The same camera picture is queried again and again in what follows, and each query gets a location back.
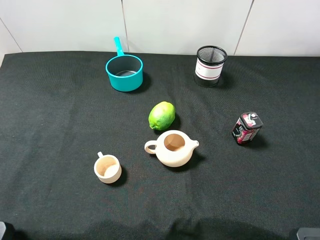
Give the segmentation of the grey robot base left corner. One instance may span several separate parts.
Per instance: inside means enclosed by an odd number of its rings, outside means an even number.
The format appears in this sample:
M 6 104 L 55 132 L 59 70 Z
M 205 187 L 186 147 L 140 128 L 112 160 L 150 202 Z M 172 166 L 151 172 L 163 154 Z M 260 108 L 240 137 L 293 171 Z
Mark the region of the grey robot base left corner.
M 15 228 L 12 224 L 7 222 L 0 222 L 0 240 L 13 240 Z

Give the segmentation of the grey robot base right corner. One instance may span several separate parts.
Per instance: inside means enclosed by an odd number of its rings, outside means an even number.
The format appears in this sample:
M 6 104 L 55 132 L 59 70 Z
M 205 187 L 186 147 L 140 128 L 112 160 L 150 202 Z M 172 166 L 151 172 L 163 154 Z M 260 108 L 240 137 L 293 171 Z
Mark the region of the grey robot base right corner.
M 301 227 L 289 234 L 290 240 L 320 240 L 320 228 Z

